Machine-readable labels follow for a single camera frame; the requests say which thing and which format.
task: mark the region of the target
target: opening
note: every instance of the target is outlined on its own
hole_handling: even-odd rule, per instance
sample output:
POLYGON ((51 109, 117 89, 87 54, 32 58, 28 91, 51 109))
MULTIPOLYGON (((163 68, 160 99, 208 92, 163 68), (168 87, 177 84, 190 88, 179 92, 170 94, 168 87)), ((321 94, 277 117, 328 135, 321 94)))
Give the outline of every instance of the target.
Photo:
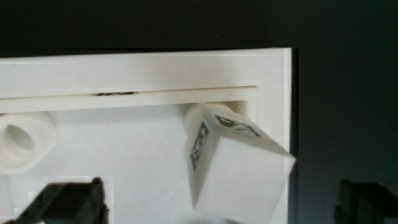
POLYGON ((14 125, 0 128, 0 166, 21 167, 33 157, 33 140, 26 131, 14 125))
POLYGON ((9 141, 12 141, 12 143, 9 142, 9 144, 16 144, 19 146, 17 147, 19 149, 23 149, 26 151, 33 150, 33 141, 28 136, 28 133, 14 125, 9 125, 5 128, 5 139, 9 139, 9 141))

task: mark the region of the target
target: white tape roll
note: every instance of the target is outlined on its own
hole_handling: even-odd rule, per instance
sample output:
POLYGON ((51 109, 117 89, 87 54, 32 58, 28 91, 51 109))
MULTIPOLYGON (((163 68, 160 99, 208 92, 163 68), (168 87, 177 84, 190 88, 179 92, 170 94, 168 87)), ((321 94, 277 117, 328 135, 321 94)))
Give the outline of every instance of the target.
POLYGON ((44 112, 0 116, 0 173, 17 174, 35 166, 55 140, 55 123, 44 112))

